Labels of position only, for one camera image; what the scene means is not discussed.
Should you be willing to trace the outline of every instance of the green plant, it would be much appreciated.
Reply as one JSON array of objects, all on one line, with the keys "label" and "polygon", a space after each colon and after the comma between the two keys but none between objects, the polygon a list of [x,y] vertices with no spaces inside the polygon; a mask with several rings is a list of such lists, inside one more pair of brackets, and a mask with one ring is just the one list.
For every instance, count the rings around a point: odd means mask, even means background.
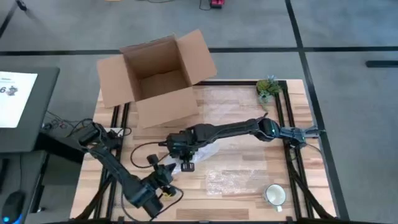
[{"label": "green plant", "polygon": [[280,86],[274,76],[268,77],[266,80],[259,80],[256,83],[257,94],[259,95],[259,102],[262,108],[267,111],[266,104],[269,97],[280,92]]}]

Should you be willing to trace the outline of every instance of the cardboard box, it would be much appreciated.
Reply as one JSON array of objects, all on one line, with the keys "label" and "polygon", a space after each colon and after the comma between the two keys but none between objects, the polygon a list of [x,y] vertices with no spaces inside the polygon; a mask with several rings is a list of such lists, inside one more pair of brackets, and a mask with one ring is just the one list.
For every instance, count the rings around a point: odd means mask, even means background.
[{"label": "cardboard box", "polygon": [[105,107],[135,101],[143,128],[198,113],[192,85],[217,73],[199,30],[120,51],[97,63]]}]

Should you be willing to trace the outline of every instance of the black desk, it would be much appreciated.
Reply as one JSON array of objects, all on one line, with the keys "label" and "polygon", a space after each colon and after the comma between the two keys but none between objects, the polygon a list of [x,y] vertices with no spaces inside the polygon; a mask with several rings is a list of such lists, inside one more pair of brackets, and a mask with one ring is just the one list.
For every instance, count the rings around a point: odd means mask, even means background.
[{"label": "black desk", "polygon": [[18,190],[19,158],[22,156],[22,190],[25,202],[22,223],[29,212],[35,212],[40,194],[41,176],[47,159],[46,151],[33,151],[42,127],[43,118],[57,82],[59,68],[0,68],[0,71],[37,73],[37,78],[25,105],[17,128],[0,129],[0,158],[10,159],[2,192],[0,211],[11,192]]}]

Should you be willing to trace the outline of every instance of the white paper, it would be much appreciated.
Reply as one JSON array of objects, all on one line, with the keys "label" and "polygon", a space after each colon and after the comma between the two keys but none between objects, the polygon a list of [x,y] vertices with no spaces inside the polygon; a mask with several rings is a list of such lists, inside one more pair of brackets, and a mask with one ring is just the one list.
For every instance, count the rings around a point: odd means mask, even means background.
[{"label": "white paper", "polygon": [[0,72],[0,128],[16,128],[37,74]]}]

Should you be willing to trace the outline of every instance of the computer mouse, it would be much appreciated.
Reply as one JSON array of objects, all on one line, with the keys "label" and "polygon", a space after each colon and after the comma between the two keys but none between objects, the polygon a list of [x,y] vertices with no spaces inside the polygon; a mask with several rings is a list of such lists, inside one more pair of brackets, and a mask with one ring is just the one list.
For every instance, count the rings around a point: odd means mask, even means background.
[{"label": "computer mouse", "polygon": [[8,195],[2,206],[1,220],[3,223],[18,223],[24,206],[25,193],[18,190]]}]

